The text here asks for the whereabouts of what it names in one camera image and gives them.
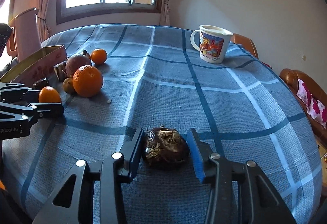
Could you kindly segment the smooth orange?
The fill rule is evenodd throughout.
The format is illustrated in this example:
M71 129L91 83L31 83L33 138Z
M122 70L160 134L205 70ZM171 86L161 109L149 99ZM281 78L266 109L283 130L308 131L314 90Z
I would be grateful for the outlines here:
M46 86L41 89L38 96L39 103L61 103L61 97L58 91L51 87Z

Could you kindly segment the dark brown mangosteen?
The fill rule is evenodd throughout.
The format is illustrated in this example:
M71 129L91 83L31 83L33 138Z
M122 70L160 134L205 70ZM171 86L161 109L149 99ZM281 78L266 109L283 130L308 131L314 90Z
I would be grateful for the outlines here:
M142 158L155 170L177 170L188 161L189 147L176 129L156 127L145 136Z

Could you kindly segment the large bumpy orange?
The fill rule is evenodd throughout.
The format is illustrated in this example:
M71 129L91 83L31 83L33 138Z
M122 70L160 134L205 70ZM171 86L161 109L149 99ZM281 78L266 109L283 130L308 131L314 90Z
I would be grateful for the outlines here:
M103 75L91 65L78 68L73 75L73 87L82 97L93 97L98 94L103 86Z

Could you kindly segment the dark chestnut fruit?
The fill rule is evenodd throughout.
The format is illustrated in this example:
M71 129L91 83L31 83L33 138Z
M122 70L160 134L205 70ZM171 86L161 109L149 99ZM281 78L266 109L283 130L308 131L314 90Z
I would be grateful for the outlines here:
M43 77L42 79L33 83L34 90L42 90L44 87L49 86L49 79Z

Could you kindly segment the pink gold tin box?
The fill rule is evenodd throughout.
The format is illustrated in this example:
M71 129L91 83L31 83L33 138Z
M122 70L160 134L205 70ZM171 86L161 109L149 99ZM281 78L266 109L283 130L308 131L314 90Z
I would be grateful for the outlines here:
M64 45L42 47L25 58L1 77L1 82L22 83L32 87L33 83L54 73L54 66L65 61Z

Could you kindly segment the pink electric kettle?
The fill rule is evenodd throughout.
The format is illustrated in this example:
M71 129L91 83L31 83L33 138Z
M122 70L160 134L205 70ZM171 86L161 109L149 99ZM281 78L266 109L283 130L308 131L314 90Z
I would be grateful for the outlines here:
M13 32L7 42L7 54L16 57L18 62L41 49L37 27L38 11L36 8L25 10L8 22Z

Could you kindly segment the purple passion fruit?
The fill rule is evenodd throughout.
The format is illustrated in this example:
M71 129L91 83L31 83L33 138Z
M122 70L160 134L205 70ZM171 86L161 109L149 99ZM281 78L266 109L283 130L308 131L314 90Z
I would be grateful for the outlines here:
M76 70L84 65L91 65L91 60L83 54L75 54L68 58L65 65L65 73L68 77L73 77Z

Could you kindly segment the blue plaid tablecloth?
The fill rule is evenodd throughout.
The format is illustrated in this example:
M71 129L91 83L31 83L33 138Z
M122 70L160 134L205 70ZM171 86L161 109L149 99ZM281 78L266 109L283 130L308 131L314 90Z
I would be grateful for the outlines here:
M3 142L1 180L35 217L77 160L104 160L137 128L165 126L201 140L228 160L255 161L297 223L308 223L321 195L320 156L307 117L285 83L243 47L221 64L200 59L191 31L165 26L92 25L60 32L44 46L68 56L104 49L104 82L92 98L70 96L52 78L65 108L40 119L25 138Z

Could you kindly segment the small tangerine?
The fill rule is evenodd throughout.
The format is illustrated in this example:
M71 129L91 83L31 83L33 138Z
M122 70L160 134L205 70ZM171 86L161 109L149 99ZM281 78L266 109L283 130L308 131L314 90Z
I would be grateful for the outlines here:
M91 60L96 65L102 65L107 60L107 52L104 49L97 48L91 53Z

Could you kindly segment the pink floral cushion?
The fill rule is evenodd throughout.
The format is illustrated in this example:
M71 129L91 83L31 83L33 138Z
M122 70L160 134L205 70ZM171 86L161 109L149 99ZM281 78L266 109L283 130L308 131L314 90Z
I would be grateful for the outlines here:
M305 110L309 116L326 128L326 107L320 100L313 97L309 88L307 88L307 85L301 79L298 79L298 91L296 95L305 105Z

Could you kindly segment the brown leather sofa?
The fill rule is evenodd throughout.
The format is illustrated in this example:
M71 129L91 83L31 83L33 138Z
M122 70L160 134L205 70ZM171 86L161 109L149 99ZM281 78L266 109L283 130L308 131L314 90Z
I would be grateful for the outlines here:
M285 68L280 78L290 88L307 115L318 142L326 148L326 93L306 73Z

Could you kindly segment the white cartoon mug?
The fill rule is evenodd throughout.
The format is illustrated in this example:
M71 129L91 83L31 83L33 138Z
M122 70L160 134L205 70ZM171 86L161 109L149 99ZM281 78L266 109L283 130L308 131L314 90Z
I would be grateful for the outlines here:
M234 33L213 25L200 25L190 36L199 57L210 64L221 64Z

